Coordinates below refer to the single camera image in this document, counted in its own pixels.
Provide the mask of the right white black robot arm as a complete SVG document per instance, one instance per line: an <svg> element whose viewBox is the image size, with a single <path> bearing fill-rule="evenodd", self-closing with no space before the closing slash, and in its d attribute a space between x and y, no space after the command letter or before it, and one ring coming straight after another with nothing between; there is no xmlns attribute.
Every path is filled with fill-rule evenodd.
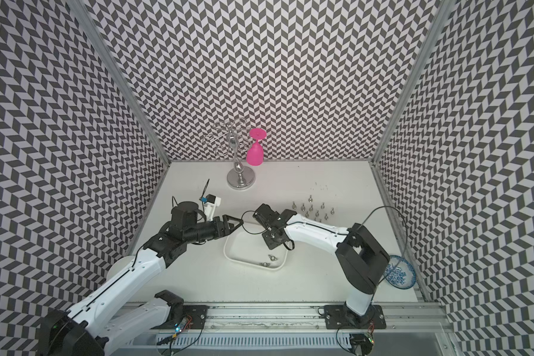
<svg viewBox="0 0 534 356"><path fill-rule="evenodd" d="M326 225L289 209L276 212L267 204L256 209L253 218L263 227L261 236L271 250L279 246L293 249L299 242L335 255L352 286L345 302L347 309L360 317L368 313L390 255L366 226Z"/></svg>

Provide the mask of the white rectangular storage tray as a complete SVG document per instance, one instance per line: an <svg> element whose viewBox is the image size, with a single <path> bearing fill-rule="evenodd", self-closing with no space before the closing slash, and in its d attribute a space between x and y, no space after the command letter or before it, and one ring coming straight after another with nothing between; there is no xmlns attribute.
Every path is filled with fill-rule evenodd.
<svg viewBox="0 0 534 356"><path fill-rule="evenodd" d="M266 271L278 271L285 265L289 252L283 246L269 250L261 234L249 234L243 228L239 228L225 239L223 253L227 260L235 264ZM271 261L268 255L274 255L278 260ZM260 263L271 265L266 268Z"/></svg>

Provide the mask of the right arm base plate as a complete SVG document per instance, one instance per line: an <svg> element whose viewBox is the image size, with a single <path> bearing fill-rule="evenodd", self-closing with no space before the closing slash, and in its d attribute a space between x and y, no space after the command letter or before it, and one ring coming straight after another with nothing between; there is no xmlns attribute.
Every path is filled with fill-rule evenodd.
<svg viewBox="0 0 534 356"><path fill-rule="evenodd" d="M365 314L359 315L345 304L329 304L323 306L323 318L327 329L369 329L387 328L383 309L380 305L371 304Z"/></svg>

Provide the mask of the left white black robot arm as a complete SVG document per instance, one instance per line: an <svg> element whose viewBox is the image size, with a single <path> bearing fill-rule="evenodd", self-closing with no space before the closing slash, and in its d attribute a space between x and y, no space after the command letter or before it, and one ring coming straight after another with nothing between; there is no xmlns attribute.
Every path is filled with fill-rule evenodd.
<svg viewBox="0 0 534 356"><path fill-rule="evenodd" d="M137 250L126 268L82 301L42 319L38 355L110 355L155 326L181 322L184 300L168 290L127 314L116 314L189 245L229 236L242 225L242 219L228 215L208 219L197 203L175 206L171 219Z"/></svg>

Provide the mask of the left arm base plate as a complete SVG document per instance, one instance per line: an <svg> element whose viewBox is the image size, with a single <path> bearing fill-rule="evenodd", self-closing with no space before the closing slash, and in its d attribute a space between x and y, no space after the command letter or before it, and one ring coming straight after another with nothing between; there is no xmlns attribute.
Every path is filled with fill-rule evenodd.
<svg viewBox="0 0 534 356"><path fill-rule="evenodd" d="M204 304L184 305L182 310L179 307L175 307L170 311L165 323L153 327L152 330L175 329L184 317L191 319L189 325L191 330L203 329L206 324L208 311L209 306Z"/></svg>

